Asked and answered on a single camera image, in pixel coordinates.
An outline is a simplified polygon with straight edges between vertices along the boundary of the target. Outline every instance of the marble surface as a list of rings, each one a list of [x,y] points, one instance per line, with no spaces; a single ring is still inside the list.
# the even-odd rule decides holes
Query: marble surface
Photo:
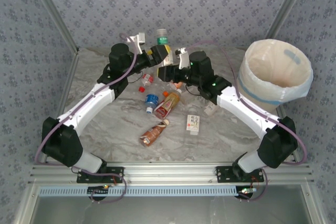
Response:
[[[214,47],[198,47],[212,61],[215,73],[233,81],[230,68],[222,53]],[[238,72],[244,51],[227,48],[235,71]],[[66,111],[72,108],[93,87],[108,63],[109,49],[80,49],[79,62],[68,96]],[[134,81],[139,75],[129,77]],[[144,99],[151,92],[163,99],[167,83],[159,78],[145,91],[138,91],[140,81],[129,84],[123,93],[100,111],[86,126],[80,136],[85,149],[107,161],[234,161],[242,153],[258,147],[255,133],[237,117],[219,108],[212,116],[204,113],[208,103],[195,97],[190,105],[198,109],[200,130],[192,136],[185,130],[188,106],[181,102],[167,116],[169,126],[150,147],[139,143],[139,136],[160,122],[146,114]]]

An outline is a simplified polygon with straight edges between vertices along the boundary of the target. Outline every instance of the blue stripe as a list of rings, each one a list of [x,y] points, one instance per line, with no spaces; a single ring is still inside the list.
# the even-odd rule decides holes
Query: blue stripe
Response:
[[[239,84],[241,86],[241,88],[245,91],[245,93],[247,93],[250,97],[256,99],[257,101],[259,102],[264,102],[264,103],[269,103],[269,104],[272,104],[272,105],[280,105],[282,104],[282,102],[279,102],[279,101],[268,101],[268,100],[264,100],[258,96],[256,96],[255,94],[251,93],[242,83],[241,79],[240,79],[240,76],[238,74],[238,81],[239,81]]]

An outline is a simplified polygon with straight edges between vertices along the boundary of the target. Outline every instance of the wall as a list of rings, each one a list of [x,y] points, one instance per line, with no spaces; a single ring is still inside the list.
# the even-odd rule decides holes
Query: wall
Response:
[[[314,70],[307,97],[285,109],[308,148],[328,218],[336,223],[336,1],[298,0],[277,39],[301,49]]]
[[[213,39],[248,46],[263,39],[283,0],[53,0],[79,47],[110,47],[119,33],[168,29],[171,44]]]
[[[0,0],[0,223],[12,223],[72,53],[40,0]]]

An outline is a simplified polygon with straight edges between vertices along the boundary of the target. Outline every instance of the white bin liner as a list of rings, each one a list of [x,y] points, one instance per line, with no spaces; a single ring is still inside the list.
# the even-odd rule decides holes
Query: white bin liner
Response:
[[[252,43],[238,76],[240,91],[266,110],[305,97],[312,80],[313,70],[306,55],[295,46],[275,39]]]

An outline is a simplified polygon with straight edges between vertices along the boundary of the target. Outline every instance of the purple cable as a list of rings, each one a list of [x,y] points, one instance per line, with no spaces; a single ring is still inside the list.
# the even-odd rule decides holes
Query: purple cable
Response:
[[[128,68],[128,70],[121,76],[119,77],[117,80],[114,80],[114,81],[111,81],[110,83],[102,86],[100,89],[98,89],[95,94],[92,94],[91,96],[89,96],[87,99],[85,99],[81,104],[79,104],[77,106],[77,108],[75,108],[66,118],[64,118],[62,121],[60,121],[54,128],[52,128],[52,130],[46,135],[46,137],[43,139],[42,143],[40,144],[40,146],[38,147],[37,149],[37,152],[36,152],[36,155],[35,155],[35,163],[36,164],[39,164],[39,165],[50,165],[50,166],[59,166],[59,164],[46,164],[46,163],[42,163],[38,160],[39,158],[39,155],[44,147],[44,145],[46,144],[46,142],[49,140],[49,138],[52,136],[52,134],[58,129],[61,127],[62,124],[64,124],[66,121],[68,121],[70,119],[71,116],[73,116],[74,114],[76,114],[76,112],[78,110],[80,110],[88,101],[90,101],[95,95],[97,95],[100,91],[102,91],[103,89],[105,89],[106,87],[108,86],[111,86],[119,81],[121,81],[122,79],[126,78],[127,75],[132,71],[134,65],[135,65],[135,62],[136,62],[136,58],[137,58],[137,52],[138,52],[138,48],[136,46],[136,44],[134,43],[134,41],[126,34],[123,34],[121,33],[120,34],[120,37],[123,38],[123,39],[128,39],[129,41],[132,42],[133,44],[133,51],[134,51],[134,57],[133,57],[133,61],[132,61],[132,64],[131,66]]]
[[[282,123],[280,123],[280,122],[278,122],[278,121],[276,121],[276,120],[274,120],[272,118],[267,118],[266,115],[264,115],[263,113],[259,112],[258,110],[256,110],[252,106],[250,106],[246,101],[244,101],[243,98],[240,97],[240,93],[239,93],[239,90],[238,90],[238,81],[237,81],[235,72],[233,70],[233,65],[231,63],[231,60],[230,60],[229,56],[227,55],[226,51],[224,50],[224,48],[222,48],[220,45],[218,45],[217,43],[215,43],[212,40],[202,40],[202,41],[199,41],[196,44],[193,44],[192,46],[188,47],[186,50],[189,50],[189,49],[191,49],[191,48],[193,48],[193,47],[195,47],[197,45],[200,45],[200,44],[213,44],[213,45],[217,46],[223,52],[223,54],[226,57],[227,62],[230,65],[231,72],[232,72],[233,78],[235,80],[235,87],[236,87],[237,97],[239,98],[239,100],[242,102],[243,105],[245,105],[247,108],[249,108],[250,110],[252,110],[257,115],[260,115],[262,118],[264,118],[264,119],[266,119],[266,120],[268,120],[268,121],[276,124],[277,126],[283,128],[285,131],[287,131],[289,134],[291,134],[298,141],[298,143],[300,144],[300,146],[301,146],[301,148],[303,150],[303,158],[302,158],[302,160],[299,161],[299,162],[295,162],[295,163],[292,163],[292,162],[283,162],[283,164],[286,164],[286,165],[301,165],[304,162],[306,162],[306,160],[307,160],[307,149],[306,149],[303,141],[299,138],[299,136],[297,134],[295,134],[290,128],[286,127]]]
[[[104,200],[104,201],[96,201],[96,200],[94,200],[93,199],[93,195],[95,194],[96,191],[99,191],[99,190],[98,189],[93,190],[92,193],[91,193],[91,196],[90,196],[92,202],[98,203],[98,204],[113,203],[113,202],[116,202],[118,200],[121,200],[125,196],[125,194],[127,192],[127,183],[126,183],[126,180],[122,176],[120,176],[119,174],[116,174],[116,173],[99,173],[99,174],[97,174],[97,173],[91,173],[91,172],[89,172],[87,170],[82,170],[82,172],[87,173],[89,175],[93,175],[93,176],[114,176],[114,177],[118,177],[125,184],[124,191],[122,192],[122,194],[118,198],[111,199],[111,200]]]
[[[258,197],[254,198],[254,199],[250,199],[249,197],[247,197],[244,194],[239,194],[240,196],[246,198],[246,200],[248,200],[248,201],[256,201],[256,200],[259,200],[259,199],[263,198],[263,196],[265,195],[265,192],[267,191],[267,186],[268,186],[267,174],[266,174],[266,172],[265,172],[265,170],[263,168],[261,170],[262,170],[262,172],[265,175],[265,188],[263,189],[262,193]]]

